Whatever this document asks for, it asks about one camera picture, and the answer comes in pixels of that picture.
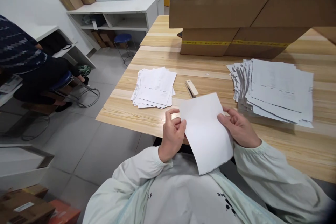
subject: patterned sweater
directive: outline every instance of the patterned sweater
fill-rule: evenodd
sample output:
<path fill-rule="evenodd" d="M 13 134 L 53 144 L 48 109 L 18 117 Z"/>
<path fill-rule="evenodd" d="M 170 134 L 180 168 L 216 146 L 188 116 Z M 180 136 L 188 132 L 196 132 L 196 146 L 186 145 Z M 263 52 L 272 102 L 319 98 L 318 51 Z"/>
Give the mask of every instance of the patterned sweater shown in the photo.
<path fill-rule="evenodd" d="M 0 68 L 20 75 L 43 66 L 48 56 L 35 47 L 37 44 L 20 27 L 0 15 Z"/>

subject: orange box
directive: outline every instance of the orange box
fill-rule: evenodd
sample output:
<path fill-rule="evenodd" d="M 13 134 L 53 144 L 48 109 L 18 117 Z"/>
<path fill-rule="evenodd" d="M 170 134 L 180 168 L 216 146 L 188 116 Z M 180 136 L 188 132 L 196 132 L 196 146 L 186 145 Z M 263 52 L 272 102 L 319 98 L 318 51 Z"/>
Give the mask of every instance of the orange box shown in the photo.
<path fill-rule="evenodd" d="M 76 224 L 80 215 L 80 210 L 55 199 L 49 202 L 56 210 L 50 218 L 48 224 Z"/>

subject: wooden tabletop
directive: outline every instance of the wooden tabletop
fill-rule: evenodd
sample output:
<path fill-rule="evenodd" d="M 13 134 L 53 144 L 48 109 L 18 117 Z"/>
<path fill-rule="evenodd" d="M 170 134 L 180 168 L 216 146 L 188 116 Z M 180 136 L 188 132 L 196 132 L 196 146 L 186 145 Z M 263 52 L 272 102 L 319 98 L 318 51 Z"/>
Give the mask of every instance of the wooden tabletop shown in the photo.
<path fill-rule="evenodd" d="M 182 29 L 168 28 L 169 16 L 159 16 L 141 43 L 131 64 L 97 116 L 98 121 L 162 136 L 165 111 L 132 105 L 138 71 L 166 67 L 176 72 L 173 106 L 179 107 L 189 94 L 190 79 L 200 95 L 217 92 L 222 105 L 237 107 L 233 82 L 225 65 L 242 62 L 242 57 L 181 55 Z M 336 183 L 336 46 L 311 29 L 273 61 L 295 64 L 314 73 L 313 129 L 269 118 L 248 118 L 257 134 L 282 151 L 288 162 L 313 178 Z"/>

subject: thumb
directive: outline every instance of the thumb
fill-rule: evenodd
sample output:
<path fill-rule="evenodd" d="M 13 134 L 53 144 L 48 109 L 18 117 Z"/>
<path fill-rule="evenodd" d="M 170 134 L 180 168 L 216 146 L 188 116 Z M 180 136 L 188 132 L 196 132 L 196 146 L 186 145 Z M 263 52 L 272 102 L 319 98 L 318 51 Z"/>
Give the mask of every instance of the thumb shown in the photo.
<path fill-rule="evenodd" d="M 223 114 L 218 114 L 217 115 L 217 119 L 218 121 L 225 126 L 226 128 L 228 128 L 228 130 L 234 130 L 235 129 L 235 125 L 230 121 L 230 117 L 226 117 Z"/>
<path fill-rule="evenodd" d="M 183 120 L 180 124 L 179 129 L 177 130 L 178 134 L 181 136 L 184 136 L 184 133 L 186 131 L 186 127 L 187 127 L 187 121 Z"/>

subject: white jacket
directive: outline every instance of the white jacket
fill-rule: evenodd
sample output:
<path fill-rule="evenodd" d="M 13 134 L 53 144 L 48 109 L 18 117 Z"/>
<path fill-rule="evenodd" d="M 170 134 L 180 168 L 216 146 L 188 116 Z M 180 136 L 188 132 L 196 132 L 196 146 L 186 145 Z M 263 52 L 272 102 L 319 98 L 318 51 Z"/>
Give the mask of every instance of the white jacket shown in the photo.
<path fill-rule="evenodd" d="M 162 163 L 157 149 L 149 147 L 120 164 L 91 197 L 83 224 L 143 223 L 155 177 L 174 163 L 174 159 Z M 251 200 L 219 169 L 204 175 L 217 182 L 243 223 L 320 223 L 326 218 L 333 201 L 310 177 L 290 166 L 281 152 L 264 141 L 254 149 L 237 144 L 234 149 L 238 172 L 277 214 Z"/>

